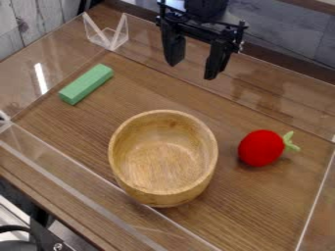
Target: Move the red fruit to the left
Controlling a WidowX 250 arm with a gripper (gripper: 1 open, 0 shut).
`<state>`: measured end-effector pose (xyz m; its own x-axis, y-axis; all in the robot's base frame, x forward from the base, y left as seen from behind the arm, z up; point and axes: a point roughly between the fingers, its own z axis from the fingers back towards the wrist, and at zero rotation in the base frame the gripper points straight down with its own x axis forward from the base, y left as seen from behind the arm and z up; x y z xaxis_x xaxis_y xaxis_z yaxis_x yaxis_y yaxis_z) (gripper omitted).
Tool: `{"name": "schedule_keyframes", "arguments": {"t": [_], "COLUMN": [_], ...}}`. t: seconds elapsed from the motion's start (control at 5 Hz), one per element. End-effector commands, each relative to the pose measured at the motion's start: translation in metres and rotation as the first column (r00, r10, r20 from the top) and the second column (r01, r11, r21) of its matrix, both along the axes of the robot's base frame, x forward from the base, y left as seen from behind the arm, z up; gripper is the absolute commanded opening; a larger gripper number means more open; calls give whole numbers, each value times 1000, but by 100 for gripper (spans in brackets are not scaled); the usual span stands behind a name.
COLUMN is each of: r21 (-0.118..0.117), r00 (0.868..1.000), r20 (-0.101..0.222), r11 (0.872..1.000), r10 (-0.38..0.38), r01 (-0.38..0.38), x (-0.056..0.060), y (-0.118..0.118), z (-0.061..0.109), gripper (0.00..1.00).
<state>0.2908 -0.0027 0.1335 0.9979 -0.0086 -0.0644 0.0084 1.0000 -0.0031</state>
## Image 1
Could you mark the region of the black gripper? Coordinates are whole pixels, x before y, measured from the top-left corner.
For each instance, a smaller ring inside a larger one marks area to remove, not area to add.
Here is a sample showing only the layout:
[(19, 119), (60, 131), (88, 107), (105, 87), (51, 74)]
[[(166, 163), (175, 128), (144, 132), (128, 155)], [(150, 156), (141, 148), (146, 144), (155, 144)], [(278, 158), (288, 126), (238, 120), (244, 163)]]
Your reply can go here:
[(206, 42), (214, 40), (206, 62), (207, 80), (215, 79), (226, 69), (232, 51), (240, 52), (243, 33), (248, 29), (247, 21), (230, 12), (230, 1), (158, 0), (164, 55), (172, 67), (184, 59), (186, 52), (186, 38), (174, 25), (180, 25), (188, 36)]

